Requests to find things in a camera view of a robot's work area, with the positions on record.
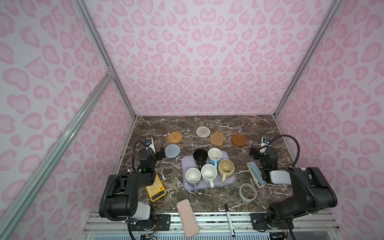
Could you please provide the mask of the blue-grey woven coaster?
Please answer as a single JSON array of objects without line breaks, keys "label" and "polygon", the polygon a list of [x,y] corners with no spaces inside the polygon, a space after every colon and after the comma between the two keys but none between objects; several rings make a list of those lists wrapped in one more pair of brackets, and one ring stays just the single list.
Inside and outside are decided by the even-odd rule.
[{"label": "blue-grey woven coaster", "polygon": [[166,157],[170,159],[178,157],[180,152],[181,149],[177,144],[171,144],[165,148]]}]

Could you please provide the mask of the round brown wooden coaster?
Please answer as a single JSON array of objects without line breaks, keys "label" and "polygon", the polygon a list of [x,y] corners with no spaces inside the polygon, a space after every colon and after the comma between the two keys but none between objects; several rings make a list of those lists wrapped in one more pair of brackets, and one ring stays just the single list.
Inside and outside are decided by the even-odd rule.
[{"label": "round brown wooden coaster", "polygon": [[248,143],[247,137],[243,134],[232,135],[231,141],[235,146],[238,146],[238,147],[246,146]]}]

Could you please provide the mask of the woven rattan coaster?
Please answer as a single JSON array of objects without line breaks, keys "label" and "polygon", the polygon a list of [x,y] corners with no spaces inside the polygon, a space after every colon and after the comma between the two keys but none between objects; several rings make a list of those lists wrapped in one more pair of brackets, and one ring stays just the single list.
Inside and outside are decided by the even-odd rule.
[{"label": "woven rattan coaster", "polygon": [[180,132],[172,132],[168,135],[168,141],[171,144],[178,144],[182,141],[183,135]]}]

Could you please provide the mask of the lavender mug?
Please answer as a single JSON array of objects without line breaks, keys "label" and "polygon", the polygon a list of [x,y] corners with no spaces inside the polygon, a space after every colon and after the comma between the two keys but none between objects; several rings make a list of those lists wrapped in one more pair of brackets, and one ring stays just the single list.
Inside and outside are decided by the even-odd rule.
[{"label": "lavender mug", "polygon": [[197,184],[201,180],[201,171],[197,168],[190,168],[187,170],[186,174],[187,182],[194,187],[194,192],[197,193]]}]

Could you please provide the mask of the cork paw-shaped coaster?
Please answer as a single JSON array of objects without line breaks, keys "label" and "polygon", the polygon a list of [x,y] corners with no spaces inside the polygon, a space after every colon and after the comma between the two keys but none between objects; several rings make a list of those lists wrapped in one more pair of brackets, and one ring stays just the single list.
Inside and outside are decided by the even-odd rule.
[{"label": "cork paw-shaped coaster", "polygon": [[226,137],[222,132],[214,132],[210,135],[210,143],[215,146],[222,146],[226,142]]}]

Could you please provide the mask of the light blue mug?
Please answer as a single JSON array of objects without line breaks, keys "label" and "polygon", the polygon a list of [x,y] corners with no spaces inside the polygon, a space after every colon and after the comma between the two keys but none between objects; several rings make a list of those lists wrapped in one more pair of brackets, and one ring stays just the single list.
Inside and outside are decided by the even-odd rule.
[{"label": "light blue mug", "polygon": [[222,151],[218,148],[211,148],[208,151],[208,162],[209,164],[218,168],[219,163],[222,159]]}]

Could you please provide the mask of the black mug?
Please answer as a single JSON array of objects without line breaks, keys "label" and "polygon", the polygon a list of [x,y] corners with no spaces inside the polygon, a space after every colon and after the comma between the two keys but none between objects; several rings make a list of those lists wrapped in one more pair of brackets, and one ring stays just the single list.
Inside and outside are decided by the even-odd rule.
[{"label": "black mug", "polygon": [[194,158],[195,164],[198,166],[198,169],[201,170],[202,167],[207,162],[208,152],[204,149],[197,149],[193,153],[193,158]]}]

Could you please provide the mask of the multicolour woven round coaster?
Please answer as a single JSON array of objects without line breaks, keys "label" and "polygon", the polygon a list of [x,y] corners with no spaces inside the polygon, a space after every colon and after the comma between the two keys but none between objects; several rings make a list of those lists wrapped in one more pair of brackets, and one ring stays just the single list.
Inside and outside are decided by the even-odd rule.
[{"label": "multicolour woven round coaster", "polygon": [[211,135],[211,130],[208,127],[201,126],[197,128],[196,134],[200,138],[207,138]]}]

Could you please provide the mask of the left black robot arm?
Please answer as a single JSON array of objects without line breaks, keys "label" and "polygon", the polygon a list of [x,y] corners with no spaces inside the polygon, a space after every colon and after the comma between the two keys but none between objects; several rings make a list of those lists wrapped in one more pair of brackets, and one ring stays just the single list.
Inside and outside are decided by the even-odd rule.
[{"label": "left black robot arm", "polygon": [[155,183],[156,163],[166,157],[165,149],[140,151],[140,170],[110,175],[99,205],[99,215],[114,222],[136,224],[143,229],[156,225],[155,210],[139,201],[139,190]]}]

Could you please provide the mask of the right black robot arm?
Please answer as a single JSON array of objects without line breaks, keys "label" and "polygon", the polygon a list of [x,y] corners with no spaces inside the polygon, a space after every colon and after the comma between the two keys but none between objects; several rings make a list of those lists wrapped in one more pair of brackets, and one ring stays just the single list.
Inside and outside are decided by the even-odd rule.
[{"label": "right black robot arm", "polygon": [[292,196],[270,204],[264,217],[251,214],[254,230],[264,233],[267,230],[287,228],[292,233],[295,219],[337,205],[337,196],[319,168],[290,167],[279,170],[277,150],[267,145],[259,149],[252,146],[250,156],[259,160],[262,166],[259,168],[255,162],[247,163],[257,187],[271,184],[273,174],[283,174],[293,189]]}]

